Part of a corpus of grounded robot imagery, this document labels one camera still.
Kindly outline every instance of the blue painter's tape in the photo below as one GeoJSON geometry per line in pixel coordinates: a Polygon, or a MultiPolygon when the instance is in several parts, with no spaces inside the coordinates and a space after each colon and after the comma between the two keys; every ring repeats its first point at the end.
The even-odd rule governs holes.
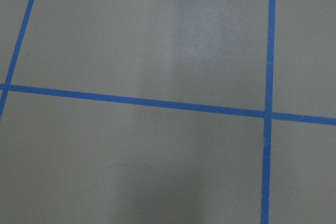
{"type": "Polygon", "coordinates": [[[19,53],[20,53],[23,38],[25,37],[25,32],[26,32],[26,28],[27,28],[27,25],[28,25],[28,21],[29,21],[29,17],[30,17],[31,11],[32,11],[33,4],[34,4],[34,0],[29,0],[28,1],[27,7],[26,7],[26,12],[25,12],[25,15],[23,17],[22,24],[21,24],[20,32],[19,32],[19,35],[17,36],[17,40],[16,40],[14,51],[13,51],[12,59],[10,61],[11,63],[9,64],[9,69],[8,69],[7,76],[6,76],[6,81],[5,81],[5,84],[2,87],[3,92],[2,92],[2,95],[1,95],[1,98],[0,98],[0,119],[1,119],[2,113],[4,111],[4,107],[5,107],[6,100],[7,100],[7,95],[8,95],[8,87],[9,87],[11,81],[12,81],[12,78],[13,78],[17,58],[18,58],[19,53]]]}
{"type": "Polygon", "coordinates": [[[325,118],[321,116],[295,115],[295,114],[273,112],[272,117],[273,119],[276,119],[276,120],[336,125],[336,118],[325,118]]]}
{"type": "Polygon", "coordinates": [[[269,193],[271,171],[271,139],[272,139],[272,104],[273,104],[273,72],[275,44],[275,10],[276,0],[269,0],[268,6],[268,36],[267,36],[267,66],[265,91],[265,120],[264,120],[264,153],[262,159],[261,187],[261,224],[269,223],[269,193]]]}
{"type": "Polygon", "coordinates": [[[210,112],[218,114],[228,114],[228,115],[241,115],[241,116],[250,116],[254,118],[264,117],[263,111],[202,105],[194,103],[170,102],[170,101],[161,101],[161,100],[134,98],[134,97],[120,97],[117,95],[94,94],[94,93],[35,88],[35,87],[17,86],[17,85],[10,85],[9,90],[17,92],[33,93],[33,94],[55,95],[58,97],[136,104],[136,105],[145,105],[160,108],[178,109],[178,110],[201,111],[201,112],[210,112]]]}

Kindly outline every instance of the grid square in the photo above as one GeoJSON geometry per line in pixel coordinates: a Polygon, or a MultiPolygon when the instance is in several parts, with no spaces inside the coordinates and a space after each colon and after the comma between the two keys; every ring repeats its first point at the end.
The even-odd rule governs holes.
{"type": "Polygon", "coordinates": [[[1,223],[259,222],[261,119],[19,92],[6,107],[1,223]]]}
{"type": "Polygon", "coordinates": [[[277,0],[274,111],[336,117],[335,0],[277,0]]]}
{"type": "Polygon", "coordinates": [[[335,223],[336,127],[274,121],[270,223],[335,223]]]}
{"type": "Polygon", "coordinates": [[[35,0],[13,84],[262,110],[267,7],[35,0]]]}
{"type": "Polygon", "coordinates": [[[0,0],[0,83],[4,83],[28,0],[0,0]]]}

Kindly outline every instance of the gray painted floor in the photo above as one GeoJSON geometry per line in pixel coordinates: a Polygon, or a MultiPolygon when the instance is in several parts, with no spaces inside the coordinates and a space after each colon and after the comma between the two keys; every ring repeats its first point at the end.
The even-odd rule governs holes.
{"type": "MultiPolygon", "coordinates": [[[[28,0],[0,0],[4,83],[28,0]]],[[[277,0],[274,111],[336,117],[334,0],[277,0]]],[[[12,84],[264,110],[268,0],[35,0],[12,84]]],[[[264,119],[9,92],[0,223],[260,223],[264,119]]],[[[271,224],[336,222],[336,126],[274,120],[271,224]]]]}

